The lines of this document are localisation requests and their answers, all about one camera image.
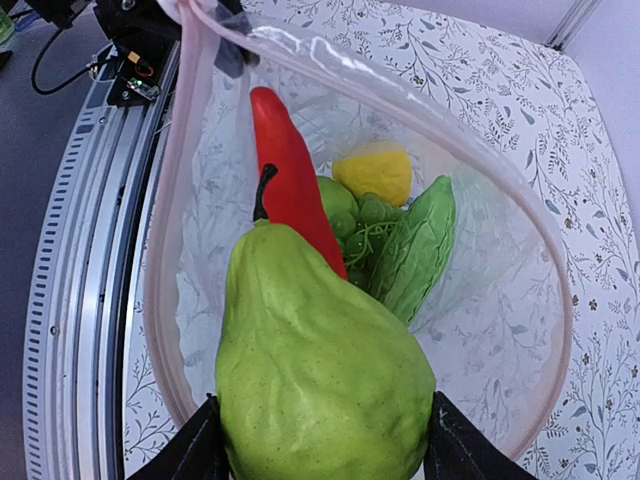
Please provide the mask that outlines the green toy cucumber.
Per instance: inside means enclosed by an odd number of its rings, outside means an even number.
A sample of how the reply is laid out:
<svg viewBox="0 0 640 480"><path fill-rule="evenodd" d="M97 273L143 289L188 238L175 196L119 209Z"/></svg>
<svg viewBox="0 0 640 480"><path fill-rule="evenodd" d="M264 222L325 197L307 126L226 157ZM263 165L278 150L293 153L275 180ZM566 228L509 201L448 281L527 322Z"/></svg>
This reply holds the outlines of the green toy cucumber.
<svg viewBox="0 0 640 480"><path fill-rule="evenodd" d="M369 293L406 326L449 262L455 225L452 181L440 175L404 211L387 237Z"/></svg>

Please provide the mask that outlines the yellow toy lemon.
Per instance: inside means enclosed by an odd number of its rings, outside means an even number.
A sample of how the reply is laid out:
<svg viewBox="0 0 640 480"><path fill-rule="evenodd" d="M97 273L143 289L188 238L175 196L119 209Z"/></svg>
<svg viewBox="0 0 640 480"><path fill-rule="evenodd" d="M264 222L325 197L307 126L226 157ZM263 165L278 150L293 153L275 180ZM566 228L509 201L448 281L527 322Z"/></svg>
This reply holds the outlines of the yellow toy lemon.
<svg viewBox="0 0 640 480"><path fill-rule="evenodd" d="M332 164L333 179L356 198L372 193L393 207L403 206L412 188L408 152L398 143L361 145Z"/></svg>

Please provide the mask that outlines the orange toy carrot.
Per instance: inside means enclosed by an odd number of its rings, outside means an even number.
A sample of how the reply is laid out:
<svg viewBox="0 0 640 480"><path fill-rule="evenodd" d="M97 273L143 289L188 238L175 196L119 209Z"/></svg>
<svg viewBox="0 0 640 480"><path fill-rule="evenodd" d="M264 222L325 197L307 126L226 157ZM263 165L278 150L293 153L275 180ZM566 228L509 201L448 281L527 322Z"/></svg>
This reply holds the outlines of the orange toy carrot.
<svg viewBox="0 0 640 480"><path fill-rule="evenodd" d="M341 278L347 277L342 251L322 205L306 143L278 95L267 87L251 90L258 169L278 173L266 188L264 204L273 223L300 234Z"/></svg>

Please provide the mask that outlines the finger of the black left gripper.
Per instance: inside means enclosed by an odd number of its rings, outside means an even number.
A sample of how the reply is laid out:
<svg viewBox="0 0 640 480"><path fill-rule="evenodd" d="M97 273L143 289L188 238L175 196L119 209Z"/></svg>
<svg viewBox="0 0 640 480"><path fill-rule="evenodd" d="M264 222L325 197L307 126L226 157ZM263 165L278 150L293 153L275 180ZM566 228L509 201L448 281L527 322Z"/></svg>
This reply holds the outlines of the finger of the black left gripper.
<svg viewBox="0 0 640 480"><path fill-rule="evenodd" d="M227 28L247 34L252 26L246 16L240 0L222 0L215 9L216 19ZM260 56L245 48L221 38L214 61L215 67L230 78L239 78L246 67L255 67L260 63Z"/></svg>

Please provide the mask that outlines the green toy grape bunch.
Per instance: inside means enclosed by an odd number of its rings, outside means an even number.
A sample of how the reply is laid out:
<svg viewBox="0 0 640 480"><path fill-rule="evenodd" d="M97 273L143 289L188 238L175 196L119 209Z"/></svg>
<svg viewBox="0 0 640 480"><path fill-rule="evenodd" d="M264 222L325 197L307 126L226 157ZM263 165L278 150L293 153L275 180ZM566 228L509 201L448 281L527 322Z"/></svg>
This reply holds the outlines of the green toy grape bunch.
<svg viewBox="0 0 640 480"><path fill-rule="evenodd" d="M341 248L348 280L368 291L387 240L405 211L372 193L357 200L346 187L329 177L316 179L325 213Z"/></svg>

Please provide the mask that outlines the green toy leafy vegetable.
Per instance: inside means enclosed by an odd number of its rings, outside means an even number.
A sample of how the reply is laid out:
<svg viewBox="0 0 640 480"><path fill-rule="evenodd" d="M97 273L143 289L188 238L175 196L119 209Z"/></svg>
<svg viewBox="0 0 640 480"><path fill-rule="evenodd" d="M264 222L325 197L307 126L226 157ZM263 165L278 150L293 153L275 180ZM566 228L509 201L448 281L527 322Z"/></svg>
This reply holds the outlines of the green toy leafy vegetable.
<svg viewBox="0 0 640 480"><path fill-rule="evenodd" d="M215 383L237 479L409 479L426 453L421 346L262 202L231 254Z"/></svg>

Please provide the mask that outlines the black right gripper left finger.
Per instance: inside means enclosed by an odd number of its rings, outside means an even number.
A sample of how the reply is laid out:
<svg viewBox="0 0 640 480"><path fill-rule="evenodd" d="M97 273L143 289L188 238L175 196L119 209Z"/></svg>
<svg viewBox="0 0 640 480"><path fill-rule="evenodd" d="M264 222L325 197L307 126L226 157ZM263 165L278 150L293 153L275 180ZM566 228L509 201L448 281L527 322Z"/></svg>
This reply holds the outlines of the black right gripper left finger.
<svg viewBox="0 0 640 480"><path fill-rule="evenodd" d="M218 399L211 394L165 447L130 476L131 480L229 478Z"/></svg>

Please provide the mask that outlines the clear zip top bag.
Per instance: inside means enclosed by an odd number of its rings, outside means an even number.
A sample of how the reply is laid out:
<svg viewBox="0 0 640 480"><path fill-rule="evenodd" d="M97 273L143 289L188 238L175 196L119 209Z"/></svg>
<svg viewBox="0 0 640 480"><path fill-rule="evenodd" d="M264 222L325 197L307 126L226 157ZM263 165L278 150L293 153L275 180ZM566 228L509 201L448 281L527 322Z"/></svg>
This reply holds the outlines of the clear zip top bag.
<svg viewBox="0 0 640 480"><path fill-rule="evenodd" d="M558 226L497 148L406 81L314 29L219 1L182 26L176 104L148 235L144 322L182 425L215 388L231 251L273 163L273 219L388 307L438 388L505 455L549 418L570 356Z"/></svg>

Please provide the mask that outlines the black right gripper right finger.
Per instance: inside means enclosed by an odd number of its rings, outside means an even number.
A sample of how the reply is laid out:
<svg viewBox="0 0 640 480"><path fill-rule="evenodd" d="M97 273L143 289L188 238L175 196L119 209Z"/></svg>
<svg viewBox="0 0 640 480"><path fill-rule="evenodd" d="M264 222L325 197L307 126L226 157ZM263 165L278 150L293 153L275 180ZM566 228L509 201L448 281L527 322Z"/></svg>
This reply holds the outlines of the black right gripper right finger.
<svg viewBox="0 0 640 480"><path fill-rule="evenodd" d="M429 480L534 480L496 449L442 392L436 391L423 460Z"/></svg>

